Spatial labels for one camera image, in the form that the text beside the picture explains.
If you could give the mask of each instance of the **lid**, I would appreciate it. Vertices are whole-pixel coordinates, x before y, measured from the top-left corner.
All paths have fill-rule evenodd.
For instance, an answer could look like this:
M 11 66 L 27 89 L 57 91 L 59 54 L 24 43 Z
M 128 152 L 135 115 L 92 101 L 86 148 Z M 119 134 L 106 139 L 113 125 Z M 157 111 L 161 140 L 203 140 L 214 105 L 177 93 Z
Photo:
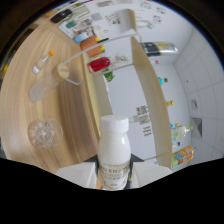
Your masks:
M 192 125 L 192 124 L 189 124 L 188 128 L 189 128 L 190 130 L 193 130 L 193 125 Z
M 52 71 L 52 74 L 57 82 L 63 82 L 69 77 L 69 68 L 67 65 L 60 63 Z
M 125 133 L 129 129 L 129 119 L 122 115 L 105 115 L 100 117 L 100 131 L 110 133 Z
M 53 56 L 53 55 L 54 55 L 54 51 L 50 51 L 50 52 L 49 52 L 49 55 L 50 55 L 50 56 Z

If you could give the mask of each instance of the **orange bottle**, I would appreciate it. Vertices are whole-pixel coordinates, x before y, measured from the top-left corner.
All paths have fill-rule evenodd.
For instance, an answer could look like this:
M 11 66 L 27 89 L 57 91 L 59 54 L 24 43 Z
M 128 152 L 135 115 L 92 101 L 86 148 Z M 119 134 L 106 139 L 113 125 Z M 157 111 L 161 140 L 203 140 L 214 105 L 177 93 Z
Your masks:
M 172 168 L 189 162 L 194 156 L 192 146 L 187 146 L 172 154 Z

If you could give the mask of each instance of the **white tile wall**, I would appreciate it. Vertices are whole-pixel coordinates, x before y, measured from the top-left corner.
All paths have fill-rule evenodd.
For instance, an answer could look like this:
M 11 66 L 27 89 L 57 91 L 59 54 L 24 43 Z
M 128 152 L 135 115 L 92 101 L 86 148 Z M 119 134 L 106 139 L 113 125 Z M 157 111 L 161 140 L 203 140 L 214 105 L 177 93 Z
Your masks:
M 217 125 L 217 119 L 202 119 L 202 140 L 212 147 L 215 146 L 216 142 Z
M 206 118 L 217 118 L 217 105 L 213 87 L 199 91 L 201 100 L 202 115 Z
M 202 143 L 201 153 L 199 156 L 199 162 L 208 162 L 212 158 L 212 153 L 214 151 L 214 148 L 212 148 L 210 145 L 206 143 Z
M 191 46 L 195 49 L 195 51 L 199 54 L 204 46 L 206 45 L 205 38 L 197 31 L 196 29 L 193 31 L 191 39 Z
M 223 158 L 223 153 L 221 153 L 220 151 L 218 151 L 217 149 L 214 149 L 213 153 L 212 153 L 212 158 L 211 160 L 216 160 L 216 159 L 222 159 Z
M 215 52 L 208 44 L 201 52 L 200 58 L 213 84 L 224 80 L 223 68 Z
M 202 138 L 192 131 L 194 158 L 189 165 L 223 158 L 224 71 L 210 44 L 196 29 L 174 64 L 186 93 L 190 115 L 202 118 Z M 191 100 L 197 101 L 193 109 Z
M 182 52 L 182 57 L 184 58 L 184 61 L 187 64 L 190 64 L 192 62 L 192 60 L 194 60 L 194 58 L 196 58 L 197 53 L 194 50 L 194 48 L 190 45 L 187 44 L 187 46 L 185 47 L 185 49 Z
M 191 106 L 191 100 L 196 100 L 198 109 L 193 109 Z M 187 101 L 189 105 L 190 115 L 193 118 L 202 118 L 201 101 L 198 92 L 194 92 L 187 95 Z
M 180 79 L 186 94 L 195 92 L 197 90 L 194 79 L 188 67 L 180 73 Z
M 195 156 L 189 161 L 189 165 L 195 165 L 198 164 L 198 158 Z
M 186 62 L 184 61 L 183 57 L 180 55 L 176 62 L 174 63 L 174 66 L 178 73 L 182 72 L 183 69 L 187 66 Z
M 224 82 L 214 85 L 218 118 L 224 119 Z
M 189 64 L 189 69 L 198 89 L 208 87 L 212 84 L 208 72 L 199 57 L 196 57 Z
M 224 120 L 218 120 L 215 147 L 224 153 Z
M 192 141 L 191 146 L 194 149 L 194 157 L 199 159 L 199 156 L 201 153 L 202 142 L 195 138 L 192 138 L 191 141 Z

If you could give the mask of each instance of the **yellow bottle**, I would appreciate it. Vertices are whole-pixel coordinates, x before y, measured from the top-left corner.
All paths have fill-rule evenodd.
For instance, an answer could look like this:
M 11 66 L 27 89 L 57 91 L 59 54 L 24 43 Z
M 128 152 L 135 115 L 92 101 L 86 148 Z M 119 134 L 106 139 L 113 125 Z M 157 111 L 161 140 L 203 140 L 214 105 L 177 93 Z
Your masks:
M 192 146 L 187 146 L 172 154 L 172 168 L 189 162 L 194 156 Z
M 166 106 L 167 107 L 169 107 L 169 106 L 171 106 L 171 105 L 174 105 L 174 101 L 173 100 L 171 100 L 171 101 L 166 101 Z

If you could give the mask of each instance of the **bottle label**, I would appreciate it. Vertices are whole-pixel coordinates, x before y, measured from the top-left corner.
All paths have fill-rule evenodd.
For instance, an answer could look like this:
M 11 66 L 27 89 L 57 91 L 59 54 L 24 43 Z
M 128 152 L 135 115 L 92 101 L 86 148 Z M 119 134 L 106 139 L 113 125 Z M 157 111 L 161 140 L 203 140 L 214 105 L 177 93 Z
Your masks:
M 190 161 L 193 158 L 193 148 L 191 146 L 187 146 L 179 150 L 176 153 L 172 154 L 172 168 L 184 164 Z
M 103 178 L 103 187 L 107 190 L 121 190 L 125 187 L 128 178 L 130 160 L 119 165 L 102 163 L 100 172 Z

